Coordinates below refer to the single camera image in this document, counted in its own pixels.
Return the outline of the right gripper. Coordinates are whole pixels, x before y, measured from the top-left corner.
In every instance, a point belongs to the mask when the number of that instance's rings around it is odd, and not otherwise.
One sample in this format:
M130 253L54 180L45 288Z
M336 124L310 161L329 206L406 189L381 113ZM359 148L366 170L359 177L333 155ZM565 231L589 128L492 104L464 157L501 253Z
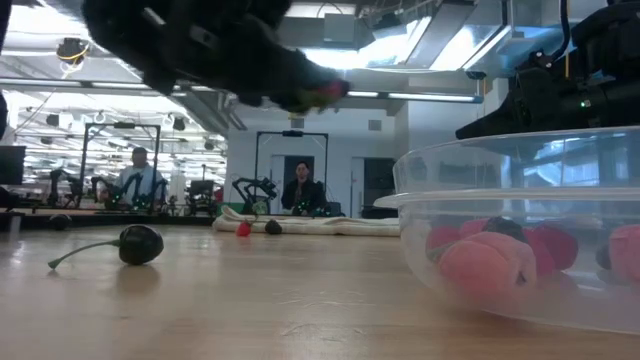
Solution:
M516 70L514 100L455 131L458 140L522 133L524 129L585 129L607 122L605 91L552 73L553 58L532 52Z

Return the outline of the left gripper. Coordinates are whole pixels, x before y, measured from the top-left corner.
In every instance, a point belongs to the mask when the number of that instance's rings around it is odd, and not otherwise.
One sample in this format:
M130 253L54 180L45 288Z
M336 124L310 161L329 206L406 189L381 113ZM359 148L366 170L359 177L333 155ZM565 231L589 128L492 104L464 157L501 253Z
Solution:
M320 89L348 89L335 70L283 46L290 0L84 0L91 38L167 94L180 80L265 100L287 112L319 108Z

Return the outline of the large red strawberry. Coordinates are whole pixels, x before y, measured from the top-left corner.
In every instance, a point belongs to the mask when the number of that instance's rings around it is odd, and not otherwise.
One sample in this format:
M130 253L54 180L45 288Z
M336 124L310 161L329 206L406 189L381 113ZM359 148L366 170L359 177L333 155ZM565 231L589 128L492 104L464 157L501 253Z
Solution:
M323 112L332 104L344 98L350 88L351 84L348 81L338 79L316 89L302 90L299 96L302 103L302 112L307 113L311 110Z

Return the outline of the clear plastic container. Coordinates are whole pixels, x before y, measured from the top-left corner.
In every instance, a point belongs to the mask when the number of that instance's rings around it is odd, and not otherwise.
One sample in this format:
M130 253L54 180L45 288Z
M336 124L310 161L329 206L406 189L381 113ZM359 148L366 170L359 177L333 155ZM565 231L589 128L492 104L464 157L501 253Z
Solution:
M640 283L602 269L611 233L640 225L640 126L455 141L418 149L394 168L396 191L378 205L398 211L406 261L449 302L539 323L640 335ZM556 227L579 251L567 270L539 277L514 299L475 303L456 295L427 259L434 227L504 217Z

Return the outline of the pink round fruit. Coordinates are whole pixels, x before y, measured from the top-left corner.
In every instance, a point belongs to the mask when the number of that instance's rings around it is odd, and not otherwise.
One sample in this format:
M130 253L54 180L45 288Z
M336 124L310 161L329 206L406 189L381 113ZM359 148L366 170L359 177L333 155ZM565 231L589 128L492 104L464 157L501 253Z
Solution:
M488 222L489 218L474 219L464 222L459 227L460 238L464 239L477 233L483 232Z

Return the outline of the orange pink peach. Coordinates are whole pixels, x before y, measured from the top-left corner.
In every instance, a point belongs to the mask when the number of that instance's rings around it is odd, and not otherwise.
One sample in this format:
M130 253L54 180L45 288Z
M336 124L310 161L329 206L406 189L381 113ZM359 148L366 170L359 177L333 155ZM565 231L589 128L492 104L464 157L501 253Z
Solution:
M640 283L640 225L621 226L611 233L609 257L619 278Z

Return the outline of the grey ceiling air unit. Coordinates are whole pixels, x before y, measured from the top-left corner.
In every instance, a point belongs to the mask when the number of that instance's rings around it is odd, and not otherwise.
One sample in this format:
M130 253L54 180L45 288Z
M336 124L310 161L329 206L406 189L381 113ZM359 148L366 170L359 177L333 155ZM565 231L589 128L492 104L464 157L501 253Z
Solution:
M351 43L354 40L356 19L353 15L326 13L323 20L325 42Z

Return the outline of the dark door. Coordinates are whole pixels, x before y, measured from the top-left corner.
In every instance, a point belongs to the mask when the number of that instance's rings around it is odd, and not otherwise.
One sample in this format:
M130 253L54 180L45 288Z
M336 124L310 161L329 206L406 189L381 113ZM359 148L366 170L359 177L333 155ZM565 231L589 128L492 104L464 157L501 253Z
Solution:
M309 165L308 160L309 160L309 157L288 156L288 157L285 158L284 187L289 182L291 182L292 180L295 179L295 177L296 177L296 175L295 175L296 166L301 161L305 161L305 162L308 163L308 166L309 166L309 169L310 169L310 175L311 175L311 177L313 179L311 167Z

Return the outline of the person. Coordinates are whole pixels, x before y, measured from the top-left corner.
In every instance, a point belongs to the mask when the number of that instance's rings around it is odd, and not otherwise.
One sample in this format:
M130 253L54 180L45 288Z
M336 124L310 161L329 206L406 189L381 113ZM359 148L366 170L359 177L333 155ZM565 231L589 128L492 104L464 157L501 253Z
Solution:
M147 150L134 148L131 160L132 164L119 173L112 187L99 192L98 202L120 209L160 206L166 181L149 163Z
M312 179L305 161L297 164L295 175L295 179L284 187L281 205L294 216L312 216L326 205L324 186Z

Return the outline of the black cart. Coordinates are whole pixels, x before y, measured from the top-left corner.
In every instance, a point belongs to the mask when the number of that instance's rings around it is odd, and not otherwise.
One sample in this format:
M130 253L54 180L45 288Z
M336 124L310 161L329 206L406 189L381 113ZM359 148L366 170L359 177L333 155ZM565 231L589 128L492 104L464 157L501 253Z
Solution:
M214 182L192 180L188 188L187 203L190 216L206 213L209 217L213 217L216 213Z

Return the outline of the folded white plaid cloth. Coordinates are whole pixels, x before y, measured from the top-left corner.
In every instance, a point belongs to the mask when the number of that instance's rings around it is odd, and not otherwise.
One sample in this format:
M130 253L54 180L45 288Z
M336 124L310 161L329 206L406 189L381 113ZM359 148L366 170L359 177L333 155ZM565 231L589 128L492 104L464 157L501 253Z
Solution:
M297 235L344 235L369 237L398 237L400 226L398 218L353 219L349 217L296 217L285 215L241 215L225 213L217 216L212 224L214 231L235 232L242 221L252 223L252 231L265 233L264 226L276 220L283 228L283 234Z

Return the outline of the black monitor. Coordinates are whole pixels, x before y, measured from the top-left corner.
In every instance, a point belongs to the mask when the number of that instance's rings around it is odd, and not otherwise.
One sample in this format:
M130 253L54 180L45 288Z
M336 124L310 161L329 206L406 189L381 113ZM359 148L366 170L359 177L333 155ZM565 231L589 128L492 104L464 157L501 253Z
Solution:
M0 185L23 183L25 146L0 146Z

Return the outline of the black table frame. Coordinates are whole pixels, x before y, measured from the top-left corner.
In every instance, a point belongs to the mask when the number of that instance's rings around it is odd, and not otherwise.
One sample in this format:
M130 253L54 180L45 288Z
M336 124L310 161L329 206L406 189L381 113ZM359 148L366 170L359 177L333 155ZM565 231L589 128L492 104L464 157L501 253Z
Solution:
M21 230L52 229L49 219L56 214L26 214L22 212L0 212L0 232L8 232L12 225ZM211 226L211 217L183 217L169 215L142 214L66 214L72 219L69 227L115 226L115 225L177 225L177 226Z

